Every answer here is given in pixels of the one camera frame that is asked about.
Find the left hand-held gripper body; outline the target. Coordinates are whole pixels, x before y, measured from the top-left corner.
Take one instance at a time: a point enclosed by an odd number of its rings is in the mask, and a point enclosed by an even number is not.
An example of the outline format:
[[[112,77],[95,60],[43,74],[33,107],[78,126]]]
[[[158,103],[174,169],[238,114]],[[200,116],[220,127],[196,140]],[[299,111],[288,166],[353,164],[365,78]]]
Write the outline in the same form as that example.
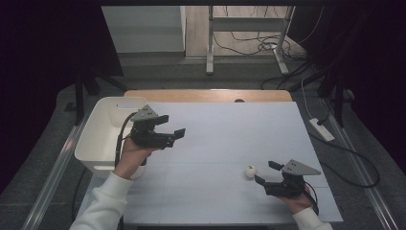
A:
[[[154,119],[157,117],[159,115],[147,104],[130,118],[133,123],[130,138],[137,146],[161,150],[173,146],[175,141],[173,134],[155,131]]]

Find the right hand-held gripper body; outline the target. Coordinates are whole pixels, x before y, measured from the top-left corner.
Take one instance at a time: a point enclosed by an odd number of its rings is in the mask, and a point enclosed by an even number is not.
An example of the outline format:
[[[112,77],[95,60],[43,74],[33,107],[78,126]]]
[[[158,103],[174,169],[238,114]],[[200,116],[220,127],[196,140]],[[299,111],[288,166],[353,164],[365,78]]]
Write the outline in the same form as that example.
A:
[[[263,185],[268,196],[295,197],[305,192],[305,175],[319,175],[321,172],[300,163],[289,160],[281,169],[282,182],[265,182]]]

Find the white plastic storage bin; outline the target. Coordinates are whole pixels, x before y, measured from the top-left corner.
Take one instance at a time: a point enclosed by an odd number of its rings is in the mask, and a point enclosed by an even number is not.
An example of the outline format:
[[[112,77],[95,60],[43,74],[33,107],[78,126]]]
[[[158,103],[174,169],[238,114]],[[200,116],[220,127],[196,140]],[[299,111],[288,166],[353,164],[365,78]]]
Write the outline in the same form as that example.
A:
[[[115,168],[117,139],[125,119],[147,104],[140,97],[106,97],[94,106],[75,150],[94,176],[106,178]]]

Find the person's right hand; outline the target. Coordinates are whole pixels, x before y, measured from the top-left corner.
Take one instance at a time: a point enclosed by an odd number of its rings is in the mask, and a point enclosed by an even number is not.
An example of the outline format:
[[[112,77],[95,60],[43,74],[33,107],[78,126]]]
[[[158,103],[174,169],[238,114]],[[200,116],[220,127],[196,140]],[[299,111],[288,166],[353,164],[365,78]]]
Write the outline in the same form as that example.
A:
[[[279,199],[287,205],[293,215],[300,213],[306,208],[313,207],[311,200],[305,194],[292,198],[279,196]]]

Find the person's left hand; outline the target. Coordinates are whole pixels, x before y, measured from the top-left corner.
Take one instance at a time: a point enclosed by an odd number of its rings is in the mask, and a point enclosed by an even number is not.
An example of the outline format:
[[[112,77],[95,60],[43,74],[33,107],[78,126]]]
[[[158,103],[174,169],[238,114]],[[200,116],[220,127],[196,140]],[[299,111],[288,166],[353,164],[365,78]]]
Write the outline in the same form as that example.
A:
[[[141,164],[155,151],[152,148],[142,148],[137,146],[130,137],[124,138],[121,159],[113,170],[118,177],[130,179],[138,170]]]

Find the wooden table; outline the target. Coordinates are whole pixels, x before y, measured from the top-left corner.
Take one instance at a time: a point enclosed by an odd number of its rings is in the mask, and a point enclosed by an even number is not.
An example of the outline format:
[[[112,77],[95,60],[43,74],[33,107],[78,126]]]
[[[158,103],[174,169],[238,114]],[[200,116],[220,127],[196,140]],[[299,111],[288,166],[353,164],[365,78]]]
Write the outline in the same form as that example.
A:
[[[128,90],[126,97],[142,97],[148,102],[159,103],[246,103],[292,102],[285,90],[252,89],[149,89]]]

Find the pale blue table mat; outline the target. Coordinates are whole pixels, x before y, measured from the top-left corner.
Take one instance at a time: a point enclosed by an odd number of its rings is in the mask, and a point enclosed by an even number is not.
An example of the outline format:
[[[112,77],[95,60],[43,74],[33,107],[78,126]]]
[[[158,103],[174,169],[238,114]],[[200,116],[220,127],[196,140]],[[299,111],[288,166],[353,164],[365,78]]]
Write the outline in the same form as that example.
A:
[[[294,159],[319,169],[295,103],[153,103],[169,121],[159,132],[183,128],[184,138],[154,152],[127,197],[129,225],[271,225],[293,218],[244,171],[256,167],[270,182],[282,174],[271,161]]]

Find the white power strip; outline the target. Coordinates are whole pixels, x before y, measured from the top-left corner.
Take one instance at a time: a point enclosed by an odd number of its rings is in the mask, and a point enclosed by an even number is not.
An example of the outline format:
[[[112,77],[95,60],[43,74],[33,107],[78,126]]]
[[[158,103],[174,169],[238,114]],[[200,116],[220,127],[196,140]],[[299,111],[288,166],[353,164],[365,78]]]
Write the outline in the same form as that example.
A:
[[[330,142],[334,140],[334,136],[324,125],[320,125],[320,121],[317,118],[310,119],[309,123],[325,141]]]

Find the black tripod stand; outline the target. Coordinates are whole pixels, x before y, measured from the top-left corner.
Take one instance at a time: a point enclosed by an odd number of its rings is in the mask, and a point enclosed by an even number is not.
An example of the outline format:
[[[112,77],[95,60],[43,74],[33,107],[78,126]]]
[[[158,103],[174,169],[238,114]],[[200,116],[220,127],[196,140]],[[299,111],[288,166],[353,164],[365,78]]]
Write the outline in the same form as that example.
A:
[[[334,118],[338,125],[343,127],[344,78],[338,67],[332,66],[327,70],[317,93],[322,98],[334,95],[332,99]]]
[[[78,71],[75,80],[75,107],[73,107],[76,112],[75,126],[78,126],[84,120],[84,90],[87,90],[90,95],[98,95],[101,92],[96,78],[100,78],[124,92],[128,90],[128,87],[123,83],[94,68]]]

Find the white cabinet panel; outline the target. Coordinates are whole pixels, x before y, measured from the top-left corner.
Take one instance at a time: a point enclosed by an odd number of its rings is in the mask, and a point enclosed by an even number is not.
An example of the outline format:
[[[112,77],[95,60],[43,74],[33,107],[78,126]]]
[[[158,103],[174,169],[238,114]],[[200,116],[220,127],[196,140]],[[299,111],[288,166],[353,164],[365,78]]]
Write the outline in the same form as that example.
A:
[[[184,52],[184,6],[102,7],[118,53]]]

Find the metal floor rail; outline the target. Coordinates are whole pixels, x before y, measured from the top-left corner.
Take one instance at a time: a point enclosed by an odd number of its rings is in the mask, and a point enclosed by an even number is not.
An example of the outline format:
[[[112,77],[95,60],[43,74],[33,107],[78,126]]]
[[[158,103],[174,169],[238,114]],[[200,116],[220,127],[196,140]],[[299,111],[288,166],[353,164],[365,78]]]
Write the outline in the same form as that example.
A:
[[[370,175],[368,171],[368,165],[365,160],[361,157],[353,154],[355,147],[348,136],[348,133],[343,127],[340,127],[337,120],[334,118],[333,110],[330,105],[322,100],[322,104],[327,111],[327,119],[334,129],[334,132],[337,135],[337,140],[340,142],[340,145],[349,151],[348,159],[354,169],[355,174],[357,175],[358,180],[364,184],[373,184],[373,176]],[[379,191],[377,186],[367,188],[364,190],[367,195],[372,207],[383,227],[384,230],[399,230],[398,224],[396,223],[395,216],[390,210],[386,200]]]
[[[84,126],[90,116],[90,111],[87,110],[80,121],[74,125],[53,165],[30,213],[27,215],[21,230],[37,230],[43,220],[46,211],[55,195],[56,189],[65,173],[68,163],[73,156],[79,137],[84,129]]]

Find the grey metal stand frame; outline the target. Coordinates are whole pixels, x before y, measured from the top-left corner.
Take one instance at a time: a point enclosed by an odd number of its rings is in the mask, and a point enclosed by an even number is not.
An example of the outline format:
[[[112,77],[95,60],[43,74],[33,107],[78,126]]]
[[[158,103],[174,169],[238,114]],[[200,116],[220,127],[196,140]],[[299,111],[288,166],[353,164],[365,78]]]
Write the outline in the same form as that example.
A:
[[[294,8],[288,6],[284,18],[214,17],[214,7],[209,6],[209,36],[206,55],[206,74],[214,73],[214,32],[268,32],[278,33],[279,40],[273,46],[273,54],[283,76],[289,74],[282,56],[282,45],[290,25]]]

